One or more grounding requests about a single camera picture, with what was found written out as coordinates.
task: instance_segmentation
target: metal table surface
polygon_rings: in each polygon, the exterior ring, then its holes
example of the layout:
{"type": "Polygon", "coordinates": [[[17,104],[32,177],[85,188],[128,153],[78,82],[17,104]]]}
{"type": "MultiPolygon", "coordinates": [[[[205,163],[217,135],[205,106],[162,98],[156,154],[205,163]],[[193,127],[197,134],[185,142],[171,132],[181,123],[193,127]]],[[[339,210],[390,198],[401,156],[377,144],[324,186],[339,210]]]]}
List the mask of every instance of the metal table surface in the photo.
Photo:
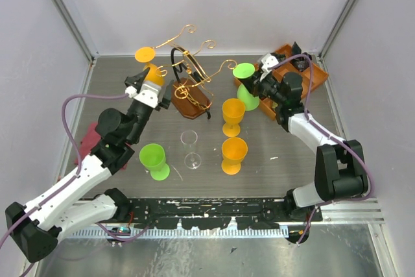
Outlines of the metal table surface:
{"type": "Polygon", "coordinates": [[[42,261],[36,276],[376,277],[382,273],[367,225],[316,224],[300,247],[284,238],[138,239],[121,248],[112,248],[102,239],[67,239],[42,261]]]}
{"type": "MultiPolygon", "coordinates": [[[[206,72],[213,73],[228,58],[242,63],[256,62],[258,56],[199,56],[198,60],[206,72]]],[[[169,64],[169,61],[167,57],[157,57],[153,63],[162,65],[169,64]]],[[[121,94],[125,90],[124,79],[136,75],[142,69],[142,64],[134,58],[99,58],[88,92],[99,95],[121,94]]],[[[173,78],[172,71],[168,77],[173,78]]],[[[240,137],[246,140],[249,150],[240,173],[235,176],[223,173],[220,167],[221,146],[227,137],[222,133],[222,103],[236,97],[237,88],[232,79],[231,71],[224,68],[207,85],[215,94],[210,120],[206,115],[195,120],[183,118],[173,104],[168,110],[153,112],[139,144],[133,146],[136,153],[128,162],[126,170],[119,171],[92,189],[86,198],[113,187],[119,188],[127,197],[282,197],[287,190],[312,181],[314,153],[259,109],[246,112],[241,123],[240,137]],[[185,155],[180,142],[180,134],[188,129],[197,132],[198,153],[202,157],[202,165],[195,170],[184,165],[185,155]],[[165,149],[171,173],[164,181],[153,180],[138,160],[141,147],[148,143],[159,143],[165,149]]],[[[80,142],[89,124],[95,122],[104,109],[114,107],[126,112],[130,103],[130,99],[86,100],[77,130],[77,142],[80,142]]],[[[329,130],[336,131],[325,87],[322,86],[311,94],[309,109],[320,123],[329,130]]],[[[72,154],[67,172],[75,167],[74,159],[75,155],[72,154]]]]}

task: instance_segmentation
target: glass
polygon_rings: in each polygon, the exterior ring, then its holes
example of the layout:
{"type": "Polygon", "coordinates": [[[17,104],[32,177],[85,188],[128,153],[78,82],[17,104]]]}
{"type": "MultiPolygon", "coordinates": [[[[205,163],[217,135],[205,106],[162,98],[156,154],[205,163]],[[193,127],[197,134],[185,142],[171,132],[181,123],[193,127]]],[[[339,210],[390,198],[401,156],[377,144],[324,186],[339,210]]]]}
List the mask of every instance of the glass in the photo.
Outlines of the glass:
{"type": "Polygon", "coordinates": [[[199,154],[196,153],[197,133],[193,130],[186,130],[180,136],[182,141],[186,157],[184,158],[184,164],[189,169],[197,169],[202,163],[202,159],[199,154]]]}

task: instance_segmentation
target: white wall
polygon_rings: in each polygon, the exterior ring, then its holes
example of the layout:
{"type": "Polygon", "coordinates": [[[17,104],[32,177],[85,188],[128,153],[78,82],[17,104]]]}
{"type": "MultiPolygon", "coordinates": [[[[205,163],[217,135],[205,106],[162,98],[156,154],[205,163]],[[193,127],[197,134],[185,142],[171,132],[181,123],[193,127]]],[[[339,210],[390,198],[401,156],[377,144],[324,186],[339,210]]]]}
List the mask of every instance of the white wall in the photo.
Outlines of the white wall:
{"type": "Polygon", "coordinates": [[[209,53],[263,53],[297,40],[319,51],[346,0],[65,0],[101,55],[133,54],[175,35],[185,24],[199,30],[182,42],[209,53]]]}
{"type": "MultiPolygon", "coordinates": [[[[0,0],[0,233],[5,208],[49,188],[64,146],[62,101],[80,91],[88,61],[51,0],[0,0]]],[[[69,120],[73,106],[68,111],[69,120]]],[[[0,275],[18,276],[18,247],[0,250],[0,275]]]]}
{"type": "Polygon", "coordinates": [[[359,0],[326,57],[341,117],[372,168],[402,276],[415,272],[415,0],[359,0]]]}

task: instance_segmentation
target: white scratch marks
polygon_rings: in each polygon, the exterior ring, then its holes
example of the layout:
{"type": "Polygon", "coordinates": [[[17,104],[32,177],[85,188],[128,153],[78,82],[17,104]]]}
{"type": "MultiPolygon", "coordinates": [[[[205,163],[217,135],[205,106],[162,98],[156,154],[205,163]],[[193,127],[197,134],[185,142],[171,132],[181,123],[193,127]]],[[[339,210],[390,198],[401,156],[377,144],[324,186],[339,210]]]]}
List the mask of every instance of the white scratch marks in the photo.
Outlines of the white scratch marks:
{"type": "Polygon", "coordinates": [[[261,172],[263,169],[264,165],[262,165],[261,167],[258,168],[258,170],[256,171],[256,173],[261,172]]]}
{"type": "Polygon", "coordinates": [[[177,171],[177,169],[172,165],[171,166],[176,172],[177,172],[177,174],[179,175],[179,177],[180,177],[180,180],[182,180],[182,182],[183,182],[183,178],[182,178],[182,176],[180,175],[180,173],[179,173],[179,171],[177,171]]]}

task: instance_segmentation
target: black mounting plate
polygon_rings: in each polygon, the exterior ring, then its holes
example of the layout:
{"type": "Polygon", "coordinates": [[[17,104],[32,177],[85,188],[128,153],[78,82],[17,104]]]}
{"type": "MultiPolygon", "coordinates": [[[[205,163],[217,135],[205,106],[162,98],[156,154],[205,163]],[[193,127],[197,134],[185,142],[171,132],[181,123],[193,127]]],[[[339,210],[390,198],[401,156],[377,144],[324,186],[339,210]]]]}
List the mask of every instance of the black mounting plate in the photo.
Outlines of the black mounting plate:
{"type": "MultiPolygon", "coordinates": [[[[279,228],[279,222],[304,222],[312,207],[298,210],[288,216],[281,198],[147,198],[129,199],[134,213],[136,228],[156,227],[176,229],[181,221],[182,228],[200,230],[226,228],[235,217],[239,230],[279,228]]],[[[313,221],[322,221],[321,211],[313,221]]],[[[104,223],[120,223],[108,220],[104,223]]]]}

